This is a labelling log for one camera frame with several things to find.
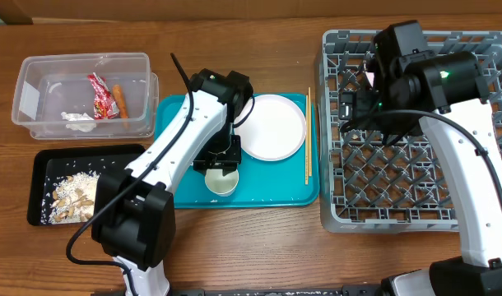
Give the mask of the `small white cup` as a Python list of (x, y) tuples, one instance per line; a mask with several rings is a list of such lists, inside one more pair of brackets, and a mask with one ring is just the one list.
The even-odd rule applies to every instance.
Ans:
[(239, 183), (237, 170), (224, 174), (222, 169), (209, 169), (206, 171), (205, 184), (207, 188), (221, 197), (230, 196)]

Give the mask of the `large pink plate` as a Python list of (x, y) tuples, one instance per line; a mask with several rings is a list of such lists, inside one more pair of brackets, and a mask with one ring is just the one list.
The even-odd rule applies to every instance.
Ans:
[(291, 157), (304, 144), (306, 118), (301, 108), (282, 95), (259, 95), (248, 102), (236, 122), (235, 134), (248, 155), (263, 161)]

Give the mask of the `wooden chopstick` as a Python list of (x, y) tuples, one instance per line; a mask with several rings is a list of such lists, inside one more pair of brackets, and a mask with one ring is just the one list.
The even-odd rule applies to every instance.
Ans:
[(308, 136), (308, 144), (307, 144), (307, 148), (308, 148), (308, 175), (309, 175), (309, 178), (313, 177), (313, 161), (312, 161), (312, 156), (313, 156), (313, 152), (312, 152), (312, 149), (313, 149), (313, 145), (312, 145), (312, 96), (311, 96), (311, 87), (309, 86), (308, 87), (308, 94), (307, 94), (307, 103), (306, 103), (306, 107), (307, 107), (307, 111), (306, 111), (306, 119), (307, 119), (307, 129), (308, 129), (308, 133), (307, 133), (307, 136)]
[(305, 137), (304, 137), (304, 185), (309, 184), (309, 136), (308, 136), (308, 96), (304, 99), (304, 127), (305, 127)]

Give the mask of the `orange carrot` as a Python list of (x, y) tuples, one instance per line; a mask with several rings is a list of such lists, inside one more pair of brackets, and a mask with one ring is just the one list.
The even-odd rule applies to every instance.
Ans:
[(123, 89), (120, 85), (114, 85), (112, 88), (112, 95), (119, 109), (119, 116), (121, 119), (128, 119), (128, 110), (123, 95)]

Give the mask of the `red snack wrapper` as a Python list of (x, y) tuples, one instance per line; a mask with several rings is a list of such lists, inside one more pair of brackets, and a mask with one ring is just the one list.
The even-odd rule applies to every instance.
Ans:
[(96, 120), (111, 119), (119, 115), (119, 108), (105, 83), (105, 79), (92, 72), (87, 76), (95, 91), (94, 118)]

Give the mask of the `white tissue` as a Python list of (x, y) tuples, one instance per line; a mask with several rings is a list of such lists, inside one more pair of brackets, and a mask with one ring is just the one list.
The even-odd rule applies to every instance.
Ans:
[(87, 113), (66, 113), (62, 112), (63, 120), (67, 121), (66, 128), (73, 131), (91, 132), (97, 126), (94, 119)]

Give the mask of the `rice and peanut shells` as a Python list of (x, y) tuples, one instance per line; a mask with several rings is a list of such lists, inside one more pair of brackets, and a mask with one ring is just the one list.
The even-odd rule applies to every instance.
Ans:
[(39, 225), (77, 224), (92, 217), (97, 181), (110, 169), (121, 169), (118, 160), (49, 160), (40, 201)]

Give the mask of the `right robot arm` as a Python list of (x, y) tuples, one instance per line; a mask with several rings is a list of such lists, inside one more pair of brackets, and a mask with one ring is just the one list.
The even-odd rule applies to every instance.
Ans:
[(502, 295), (502, 159), (489, 90), (469, 52), (378, 52), (378, 100), (353, 118), (402, 136), (420, 128), (439, 160), (458, 220), (461, 254), (383, 280), (385, 295)]

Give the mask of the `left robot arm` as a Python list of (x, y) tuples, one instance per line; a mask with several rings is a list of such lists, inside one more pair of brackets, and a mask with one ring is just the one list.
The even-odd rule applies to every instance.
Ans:
[(223, 176), (242, 161), (238, 116), (253, 97), (248, 76), (203, 69), (171, 123), (143, 154), (97, 183), (91, 237), (121, 268), (127, 295), (167, 295), (163, 260), (176, 232), (174, 194), (188, 169)]

